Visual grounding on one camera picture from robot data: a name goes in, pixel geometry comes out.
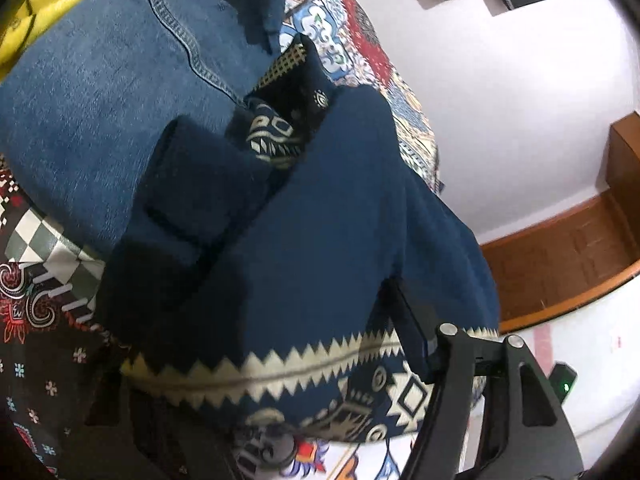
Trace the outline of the brown wooden door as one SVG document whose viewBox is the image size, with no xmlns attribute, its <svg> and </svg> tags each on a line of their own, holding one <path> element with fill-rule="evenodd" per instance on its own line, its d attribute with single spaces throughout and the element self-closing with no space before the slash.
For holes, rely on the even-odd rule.
<svg viewBox="0 0 640 480">
<path fill-rule="evenodd" d="M 575 311 L 639 275 L 636 112 L 611 125 L 605 183 L 589 200 L 482 246 L 503 333 Z"/>
</svg>

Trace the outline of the navy patterned hooded jacket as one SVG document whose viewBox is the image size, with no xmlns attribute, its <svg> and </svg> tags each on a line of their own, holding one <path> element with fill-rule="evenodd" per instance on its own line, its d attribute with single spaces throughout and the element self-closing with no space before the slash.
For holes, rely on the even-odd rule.
<svg viewBox="0 0 640 480">
<path fill-rule="evenodd" d="M 397 303 L 493 335 L 480 246 L 402 160 L 384 96 L 330 81 L 308 37 L 245 103 L 223 136 L 181 116 L 156 144 L 96 295 L 122 371 L 229 426 L 416 431 L 431 386 Z"/>
</svg>

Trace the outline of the colourful patchwork bedspread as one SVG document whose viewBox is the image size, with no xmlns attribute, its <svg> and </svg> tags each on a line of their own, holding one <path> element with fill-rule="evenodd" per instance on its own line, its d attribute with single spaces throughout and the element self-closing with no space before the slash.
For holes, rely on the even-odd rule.
<svg viewBox="0 0 640 480">
<path fill-rule="evenodd" d="M 440 198 L 434 134 L 360 5 L 285 0 L 280 53 L 266 73 L 297 35 L 314 43 L 334 84 L 369 86 L 384 96 L 402 160 Z M 244 110 L 245 99 L 217 136 Z M 277 424 L 220 424 L 139 388 L 122 371 L 129 348 L 96 320 L 102 276 L 126 228 L 112 251 L 100 255 L 45 214 L 9 165 L 1 195 L 3 478 L 215 479 L 218 452 L 232 458 L 244 479 L 391 477 L 404 463 L 404 445 L 422 428 L 426 411 L 416 431 L 342 442 Z"/>
</svg>

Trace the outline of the blue denim jeans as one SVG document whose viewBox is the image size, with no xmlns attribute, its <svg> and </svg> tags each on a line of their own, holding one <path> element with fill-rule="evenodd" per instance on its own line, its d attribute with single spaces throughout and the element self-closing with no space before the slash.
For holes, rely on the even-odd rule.
<svg viewBox="0 0 640 480">
<path fill-rule="evenodd" d="M 280 53 L 285 0 L 82 0 L 1 85 L 1 149 L 30 199 L 109 254 L 164 128 L 226 130 Z"/>
</svg>

